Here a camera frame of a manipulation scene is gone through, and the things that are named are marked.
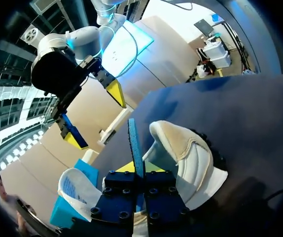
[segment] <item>white machine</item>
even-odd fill
[[[74,57],[78,64],[89,55],[101,58],[102,52],[126,20],[126,16],[115,13],[116,5],[123,1],[91,0],[100,27],[87,26],[64,35],[48,34],[39,42],[38,56],[48,48],[57,48]]]

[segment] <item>building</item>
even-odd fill
[[[141,19],[148,2],[127,0],[117,5],[116,12],[135,22]],[[53,122],[49,112],[56,98],[45,97],[31,84],[31,65],[37,55],[37,45],[32,40],[28,41],[31,35],[43,37],[49,33],[64,34],[88,25],[98,27],[96,20],[97,13],[89,0],[33,0],[22,10],[14,12],[5,25],[5,34],[0,41],[0,169],[5,168],[4,163],[9,163],[10,157],[13,157],[4,151],[5,147],[7,151],[13,150],[9,144],[17,148],[37,130],[45,131],[44,126],[40,130],[41,123]]]

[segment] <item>blue foam board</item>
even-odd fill
[[[95,187],[97,186],[99,171],[96,168],[93,168],[89,164],[83,162],[81,159],[77,161],[74,167],[84,173]],[[75,209],[73,209],[65,199],[63,199],[61,196],[58,196],[52,211],[50,224],[60,228],[70,229],[72,226],[72,217],[86,220]]]

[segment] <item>black bolt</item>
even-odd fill
[[[149,217],[150,217],[152,220],[158,220],[159,217],[160,217],[160,215],[159,215],[158,212],[153,211],[153,212],[151,212],[151,213],[149,214]]]
[[[131,193],[131,190],[129,189],[123,189],[123,194],[130,194]]]
[[[110,192],[112,192],[112,188],[106,187],[103,192],[109,194]]]
[[[92,207],[91,209],[90,209],[90,211],[91,211],[91,214],[92,215],[98,215],[98,214],[100,214],[101,213],[101,209],[100,208],[98,208],[98,207]]]
[[[189,213],[189,211],[190,211],[190,209],[187,208],[187,207],[185,207],[185,208],[182,208],[182,209],[180,210],[180,214],[181,214],[181,215],[186,215],[186,214]]]
[[[149,189],[149,193],[150,193],[150,194],[157,194],[157,193],[158,193],[158,190],[155,189],[155,188],[152,188],[152,189]]]
[[[121,220],[126,220],[130,217],[130,214],[127,211],[121,211],[118,215]]]
[[[176,187],[169,187],[168,190],[170,193],[175,193],[177,191]]]

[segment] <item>ceiling light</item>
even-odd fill
[[[25,145],[24,143],[21,143],[21,144],[19,145],[19,147],[20,147],[22,150],[24,150],[24,149],[27,147],[27,145]]]
[[[32,139],[31,138],[28,138],[27,140],[26,140],[26,143],[29,145],[29,144],[32,144]]]
[[[12,152],[15,156],[19,155],[20,151],[18,149],[14,149]]]
[[[4,162],[0,163],[0,169],[4,170],[7,168],[7,165]]]
[[[25,151],[22,150],[22,151],[20,151],[19,155],[20,155],[20,156],[23,156],[24,153],[25,153]]]
[[[7,160],[7,162],[10,164],[11,162],[13,162],[13,157],[12,155],[7,155],[7,157],[5,158]]]

